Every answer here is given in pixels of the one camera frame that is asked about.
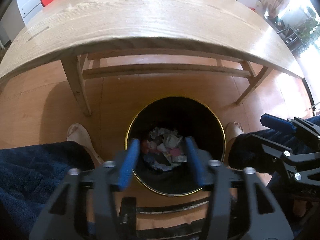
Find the person's left leg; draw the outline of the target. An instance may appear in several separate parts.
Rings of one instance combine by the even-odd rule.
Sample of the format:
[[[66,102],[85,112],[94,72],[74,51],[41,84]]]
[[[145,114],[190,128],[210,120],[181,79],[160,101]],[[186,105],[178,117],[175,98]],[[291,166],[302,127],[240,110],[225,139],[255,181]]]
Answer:
[[[89,153],[73,141],[1,150],[1,239],[28,239],[71,168],[94,168]]]

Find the person's right leg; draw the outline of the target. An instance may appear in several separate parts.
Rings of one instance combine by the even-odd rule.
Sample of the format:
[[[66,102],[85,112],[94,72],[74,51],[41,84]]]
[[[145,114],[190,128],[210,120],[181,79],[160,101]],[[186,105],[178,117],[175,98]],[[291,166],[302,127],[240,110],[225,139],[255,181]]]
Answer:
[[[263,142],[271,141],[288,147],[293,150],[294,154],[319,151],[319,142],[313,144],[310,135],[283,132],[280,127],[244,133],[238,122],[231,122],[226,126],[226,140],[225,161],[230,167],[239,170],[253,167],[259,173],[270,175],[274,173],[274,168],[270,165],[271,158],[263,151]]]

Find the person's leg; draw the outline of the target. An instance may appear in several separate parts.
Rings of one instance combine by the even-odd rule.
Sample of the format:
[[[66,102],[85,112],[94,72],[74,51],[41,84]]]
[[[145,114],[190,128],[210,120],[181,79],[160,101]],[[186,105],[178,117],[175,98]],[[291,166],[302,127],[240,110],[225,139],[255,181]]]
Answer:
[[[226,140],[225,161],[230,167],[239,170],[253,167],[259,173],[270,175],[274,173],[274,168],[270,165],[271,158],[263,151],[263,142],[271,141],[288,147],[293,150],[294,154],[319,151],[319,142],[313,144],[310,135],[283,132],[280,127],[244,133],[238,122],[231,122],[226,126]]]
[[[71,168],[94,168],[89,153],[73,141],[1,150],[1,239],[28,239]]]

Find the black chair under person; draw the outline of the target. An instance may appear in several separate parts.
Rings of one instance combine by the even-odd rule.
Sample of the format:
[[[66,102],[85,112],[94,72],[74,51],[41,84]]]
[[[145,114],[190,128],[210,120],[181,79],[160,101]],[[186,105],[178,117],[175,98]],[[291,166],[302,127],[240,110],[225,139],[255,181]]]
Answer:
[[[200,239],[209,198],[160,207],[141,207],[134,197],[121,201],[122,239]]]

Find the green potted plant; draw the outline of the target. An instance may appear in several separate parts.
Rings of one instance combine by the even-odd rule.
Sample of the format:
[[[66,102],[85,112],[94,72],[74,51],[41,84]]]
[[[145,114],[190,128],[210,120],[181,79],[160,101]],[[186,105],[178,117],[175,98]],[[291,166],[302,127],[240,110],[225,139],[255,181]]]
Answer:
[[[295,27],[295,32],[305,46],[319,38],[319,15],[309,6],[306,7],[306,12],[310,14],[310,17]]]

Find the trash pile in bin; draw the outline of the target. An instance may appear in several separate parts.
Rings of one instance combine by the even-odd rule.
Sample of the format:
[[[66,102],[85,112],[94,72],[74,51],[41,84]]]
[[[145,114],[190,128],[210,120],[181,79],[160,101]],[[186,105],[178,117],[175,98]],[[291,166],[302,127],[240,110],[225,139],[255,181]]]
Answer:
[[[187,162],[183,137],[177,131],[156,127],[141,144],[143,160],[156,171],[171,171]]]

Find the white cabinet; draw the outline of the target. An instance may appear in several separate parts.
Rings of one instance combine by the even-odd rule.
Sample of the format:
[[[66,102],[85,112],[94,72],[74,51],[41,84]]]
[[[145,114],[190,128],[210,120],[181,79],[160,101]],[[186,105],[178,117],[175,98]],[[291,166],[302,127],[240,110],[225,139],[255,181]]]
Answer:
[[[1,43],[12,42],[41,9],[40,0],[1,0]]]

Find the left beige slipper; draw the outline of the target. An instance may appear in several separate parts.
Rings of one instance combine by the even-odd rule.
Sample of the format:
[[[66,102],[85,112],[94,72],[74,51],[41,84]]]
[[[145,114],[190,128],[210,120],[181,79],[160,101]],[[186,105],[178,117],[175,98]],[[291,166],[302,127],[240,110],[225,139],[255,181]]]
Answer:
[[[104,163],[103,159],[95,151],[88,131],[81,124],[72,124],[67,131],[66,139],[82,146],[90,155],[95,168]]]

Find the black round trash bin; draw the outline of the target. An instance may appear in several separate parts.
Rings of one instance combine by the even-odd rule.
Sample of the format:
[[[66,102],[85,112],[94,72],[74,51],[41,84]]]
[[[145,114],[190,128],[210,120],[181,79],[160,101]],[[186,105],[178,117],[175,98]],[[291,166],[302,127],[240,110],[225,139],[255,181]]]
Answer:
[[[192,174],[186,138],[223,160],[226,136],[221,121],[205,104],[191,98],[170,96],[151,102],[133,118],[125,145],[140,141],[140,154],[133,169],[135,179],[148,190],[169,197],[182,197],[201,190]]]

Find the beige slipper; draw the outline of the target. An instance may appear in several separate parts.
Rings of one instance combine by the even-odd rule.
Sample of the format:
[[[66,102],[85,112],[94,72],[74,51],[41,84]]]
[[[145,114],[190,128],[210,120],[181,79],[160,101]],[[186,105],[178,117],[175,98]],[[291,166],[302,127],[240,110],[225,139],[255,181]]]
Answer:
[[[90,155],[95,168],[104,163],[103,159],[95,151],[88,131],[81,124],[72,124],[67,131],[66,139],[82,146]]]
[[[244,134],[244,129],[242,125],[237,122],[230,122],[225,127],[225,136],[226,136],[226,146],[227,148],[231,147],[236,138]]]

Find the black wooden chair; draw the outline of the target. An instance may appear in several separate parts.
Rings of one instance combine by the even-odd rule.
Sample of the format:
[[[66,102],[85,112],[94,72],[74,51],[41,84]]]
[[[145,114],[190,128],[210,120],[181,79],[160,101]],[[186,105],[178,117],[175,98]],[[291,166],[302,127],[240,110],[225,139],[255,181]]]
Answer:
[[[302,39],[289,24],[284,29],[277,31],[277,34],[281,37],[282,41],[292,53],[304,47]]]

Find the wooden table frame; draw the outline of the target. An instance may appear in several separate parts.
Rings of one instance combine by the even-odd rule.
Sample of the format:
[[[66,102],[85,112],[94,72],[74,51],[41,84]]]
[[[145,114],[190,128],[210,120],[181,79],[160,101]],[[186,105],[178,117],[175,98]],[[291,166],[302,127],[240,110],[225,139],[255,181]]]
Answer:
[[[304,77],[274,29],[235,0],[55,0],[14,39],[1,81],[54,61],[84,115],[87,79],[220,73],[249,81],[242,103],[274,69]]]

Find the right beige slipper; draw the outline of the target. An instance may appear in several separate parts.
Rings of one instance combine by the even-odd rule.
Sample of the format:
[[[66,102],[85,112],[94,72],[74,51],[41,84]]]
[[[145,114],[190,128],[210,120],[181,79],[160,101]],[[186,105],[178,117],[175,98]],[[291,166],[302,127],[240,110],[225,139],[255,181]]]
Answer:
[[[226,136],[226,146],[227,148],[231,147],[236,138],[244,134],[244,129],[242,125],[237,122],[230,122],[225,127],[225,136]]]

